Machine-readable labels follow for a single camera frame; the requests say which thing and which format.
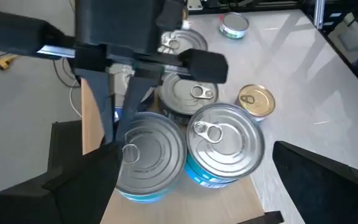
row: floor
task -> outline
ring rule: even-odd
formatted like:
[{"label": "floor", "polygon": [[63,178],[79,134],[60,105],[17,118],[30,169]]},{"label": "floor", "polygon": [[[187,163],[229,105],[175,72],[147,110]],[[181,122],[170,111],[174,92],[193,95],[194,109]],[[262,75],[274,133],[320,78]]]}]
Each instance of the floor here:
[{"label": "floor", "polygon": [[[74,32],[68,0],[0,0],[0,11],[46,20],[68,35]],[[71,85],[61,62],[57,65]],[[47,170],[52,123],[79,119],[69,91],[49,60],[20,57],[8,71],[0,71],[0,190]],[[81,108],[79,89],[73,92],[73,103]]]}]

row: wooden surface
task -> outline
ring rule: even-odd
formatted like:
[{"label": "wooden surface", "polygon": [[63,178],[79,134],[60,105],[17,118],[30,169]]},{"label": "wooden surface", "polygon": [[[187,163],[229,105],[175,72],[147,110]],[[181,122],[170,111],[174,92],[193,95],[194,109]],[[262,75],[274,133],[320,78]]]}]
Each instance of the wooden surface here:
[{"label": "wooden surface", "polygon": [[[82,81],[83,153],[98,148],[103,137],[91,90]],[[157,203],[129,201],[115,190],[101,223],[236,224],[264,215],[249,177],[223,189],[207,189],[182,172],[175,188]]]}]

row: metal can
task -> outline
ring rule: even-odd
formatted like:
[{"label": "metal can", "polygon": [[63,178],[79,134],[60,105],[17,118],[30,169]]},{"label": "metal can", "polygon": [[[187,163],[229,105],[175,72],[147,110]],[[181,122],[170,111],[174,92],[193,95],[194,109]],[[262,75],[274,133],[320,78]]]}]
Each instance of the metal can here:
[{"label": "metal can", "polygon": [[172,121],[186,125],[198,109],[218,100],[218,86],[183,80],[170,73],[163,77],[158,95],[160,111]]},{"label": "metal can", "polygon": [[220,188],[224,188],[226,186],[228,186],[230,183],[227,184],[217,184],[217,183],[212,183],[204,178],[202,178],[202,176],[198,175],[186,162],[185,164],[185,171],[187,173],[187,175],[194,180],[197,184],[200,184],[203,187],[207,187],[207,188],[212,188],[212,189],[220,189]]},{"label": "metal can", "polygon": [[181,29],[163,33],[158,51],[177,55],[188,49],[207,50],[208,43],[199,32]]},{"label": "metal can", "polygon": [[212,184],[205,187],[219,188],[249,175],[264,155],[261,130],[236,105],[214,103],[202,107],[190,119],[186,136],[186,164],[197,178]]},{"label": "metal can", "polygon": [[186,140],[166,117],[137,113],[126,133],[116,188],[131,201],[156,202],[174,186],[185,166]]},{"label": "metal can", "polygon": [[243,38],[249,28],[249,21],[241,14],[229,12],[221,16],[219,31],[230,39]]},{"label": "metal can", "polygon": [[[123,64],[113,64],[110,74],[114,77],[110,79],[110,89],[115,93],[115,121],[121,117],[122,106],[124,104],[125,93],[128,88],[129,79],[134,75],[132,67]],[[154,88],[150,88],[143,97],[142,103],[138,107],[139,112],[147,111],[154,103]]]},{"label": "metal can", "polygon": [[237,97],[236,104],[247,110],[256,122],[264,120],[275,109],[271,92],[261,85],[246,85]]}]

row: white table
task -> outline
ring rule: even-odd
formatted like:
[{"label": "white table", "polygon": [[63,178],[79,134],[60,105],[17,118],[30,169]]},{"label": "white table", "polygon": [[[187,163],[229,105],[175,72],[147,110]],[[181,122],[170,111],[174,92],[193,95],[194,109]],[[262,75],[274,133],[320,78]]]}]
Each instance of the white table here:
[{"label": "white table", "polygon": [[190,17],[191,28],[204,35],[209,51],[227,58],[221,101],[235,102],[250,83],[273,93],[276,109],[261,124],[265,157],[251,177],[265,211],[301,224],[273,163],[273,144],[285,141],[358,169],[358,80],[300,10],[244,15],[250,28],[242,40],[217,31],[219,15]]}]

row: gold can lid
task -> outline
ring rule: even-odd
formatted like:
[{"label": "gold can lid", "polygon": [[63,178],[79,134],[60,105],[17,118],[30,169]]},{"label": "gold can lid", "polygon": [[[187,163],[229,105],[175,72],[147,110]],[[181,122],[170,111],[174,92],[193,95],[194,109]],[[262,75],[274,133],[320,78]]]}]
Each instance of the gold can lid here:
[{"label": "gold can lid", "polygon": [[271,92],[261,85],[246,85],[239,93],[240,106],[250,114],[265,117],[275,108],[275,100]]}]

